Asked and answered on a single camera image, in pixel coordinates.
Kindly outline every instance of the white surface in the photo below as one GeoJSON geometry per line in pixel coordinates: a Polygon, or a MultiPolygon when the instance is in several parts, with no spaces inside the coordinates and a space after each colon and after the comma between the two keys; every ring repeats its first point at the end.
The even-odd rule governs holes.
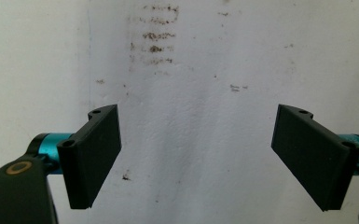
{"type": "Polygon", "coordinates": [[[278,104],[359,133],[359,0],[0,1],[0,166],[108,104],[122,151],[90,210],[49,177],[61,223],[357,223],[358,177],[322,213],[270,140],[278,104]]]}

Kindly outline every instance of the black plastic part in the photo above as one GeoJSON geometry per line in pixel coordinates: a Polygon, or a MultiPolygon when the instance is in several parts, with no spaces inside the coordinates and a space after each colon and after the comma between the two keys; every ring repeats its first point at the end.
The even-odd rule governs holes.
{"type": "Polygon", "coordinates": [[[121,149],[117,106],[89,112],[89,122],[57,148],[71,208],[92,207],[121,149]]]}
{"type": "Polygon", "coordinates": [[[272,148],[323,210],[342,206],[359,159],[359,146],[343,142],[313,114],[279,105],[272,148]]]}
{"type": "Polygon", "coordinates": [[[38,158],[23,156],[0,168],[0,223],[57,223],[45,166],[38,158]],[[32,165],[9,175],[7,168],[21,161],[32,165]]]}

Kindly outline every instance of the screw hole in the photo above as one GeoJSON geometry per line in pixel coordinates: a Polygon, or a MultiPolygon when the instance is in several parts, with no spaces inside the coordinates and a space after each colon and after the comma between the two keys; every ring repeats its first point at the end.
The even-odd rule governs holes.
{"type": "Polygon", "coordinates": [[[356,147],[356,145],[352,142],[342,142],[341,144],[344,145],[345,147],[350,147],[350,148],[356,147]]]}
{"type": "Polygon", "coordinates": [[[73,145],[75,143],[75,140],[68,140],[62,143],[63,147],[70,147],[71,145],[73,145]]]}

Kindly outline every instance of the brass screw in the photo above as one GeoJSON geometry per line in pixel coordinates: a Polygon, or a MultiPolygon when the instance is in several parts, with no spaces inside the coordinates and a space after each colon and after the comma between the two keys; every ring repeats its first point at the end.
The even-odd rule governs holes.
{"type": "Polygon", "coordinates": [[[7,174],[8,175],[18,175],[18,174],[21,174],[22,172],[28,170],[29,168],[31,168],[31,166],[32,166],[32,163],[30,161],[19,161],[7,168],[7,174]]]}

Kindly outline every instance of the white wall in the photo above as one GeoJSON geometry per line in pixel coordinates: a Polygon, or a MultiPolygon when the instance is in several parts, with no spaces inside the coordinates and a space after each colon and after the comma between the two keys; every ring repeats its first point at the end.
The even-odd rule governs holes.
{"type": "Polygon", "coordinates": [[[0,1],[0,166],[108,104],[122,151],[87,211],[48,178],[61,223],[357,223],[359,177],[322,213],[270,140],[278,104],[359,133],[359,0],[0,1]]]}

